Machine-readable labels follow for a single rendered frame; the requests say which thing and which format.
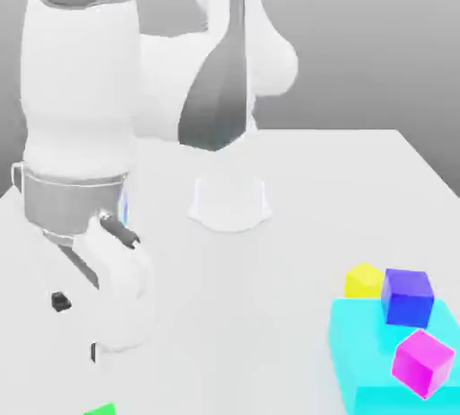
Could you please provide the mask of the large cyan box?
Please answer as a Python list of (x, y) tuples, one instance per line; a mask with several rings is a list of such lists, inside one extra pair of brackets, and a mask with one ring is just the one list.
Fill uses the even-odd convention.
[(396, 346), (414, 332), (385, 323), (376, 299), (332, 301), (329, 346), (346, 415), (460, 415), (460, 325), (442, 300), (427, 333), (456, 351), (449, 378), (423, 400), (391, 375)]

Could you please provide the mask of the small green cube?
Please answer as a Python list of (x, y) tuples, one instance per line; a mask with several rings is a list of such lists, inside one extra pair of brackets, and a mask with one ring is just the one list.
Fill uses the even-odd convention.
[(83, 413), (83, 415), (116, 415), (115, 404), (109, 402)]

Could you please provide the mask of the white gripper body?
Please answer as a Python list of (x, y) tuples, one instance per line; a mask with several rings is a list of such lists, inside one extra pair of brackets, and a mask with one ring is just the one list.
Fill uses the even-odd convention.
[(79, 336), (89, 341), (93, 361), (148, 343), (155, 271), (137, 233), (116, 218), (92, 218), (61, 254), (59, 288), (73, 305)]

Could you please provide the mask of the small blue cube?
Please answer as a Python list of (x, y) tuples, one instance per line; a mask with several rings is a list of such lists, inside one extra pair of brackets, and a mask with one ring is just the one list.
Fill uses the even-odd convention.
[(381, 289), (385, 323), (426, 329), (435, 295), (425, 271), (386, 269)]

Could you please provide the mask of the small magenta cube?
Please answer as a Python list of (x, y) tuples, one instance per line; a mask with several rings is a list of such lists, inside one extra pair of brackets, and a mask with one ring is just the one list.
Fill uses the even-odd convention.
[(427, 400), (449, 378), (456, 351), (423, 329), (396, 346), (391, 375)]

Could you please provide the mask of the small yellow cube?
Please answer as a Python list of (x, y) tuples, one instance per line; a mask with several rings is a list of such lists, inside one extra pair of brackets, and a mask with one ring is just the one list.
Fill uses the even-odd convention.
[(379, 298), (381, 296), (384, 272), (368, 263), (360, 263), (346, 272), (345, 298)]

